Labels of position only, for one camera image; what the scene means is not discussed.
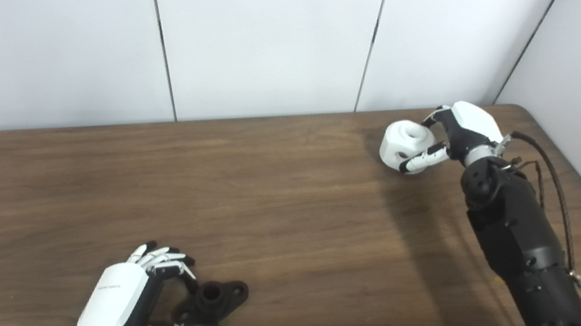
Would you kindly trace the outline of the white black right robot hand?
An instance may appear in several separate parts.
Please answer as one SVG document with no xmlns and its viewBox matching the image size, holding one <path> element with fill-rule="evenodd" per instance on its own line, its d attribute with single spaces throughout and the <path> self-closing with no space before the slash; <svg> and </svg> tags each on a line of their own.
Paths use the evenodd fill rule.
<svg viewBox="0 0 581 326">
<path fill-rule="evenodd" d="M 421 122 L 421 126 L 430 129 L 437 123 L 444 128 L 446 140 L 401 161 L 401 173 L 416 174 L 446 160 L 456 160 L 466 167 L 478 159 L 499 158 L 507 143 L 494 117 L 469 102 L 439 106 Z"/>
</svg>

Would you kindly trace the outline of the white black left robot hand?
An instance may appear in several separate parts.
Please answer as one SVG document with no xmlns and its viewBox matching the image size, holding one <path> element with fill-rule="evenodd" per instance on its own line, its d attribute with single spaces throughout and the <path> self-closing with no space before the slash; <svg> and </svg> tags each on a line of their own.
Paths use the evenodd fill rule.
<svg viewBox="0 0 581 326">
<path fill-rule="evenodd" d="M 181 279 L 191 296 L 197 292 L 194 264 L 178 248 L 159 248 L 154 240 L 141 244 L 126 261 L 104 270 L 76 326 L 217 326 L 150 320 L 165 281 Z"/>
</svg>

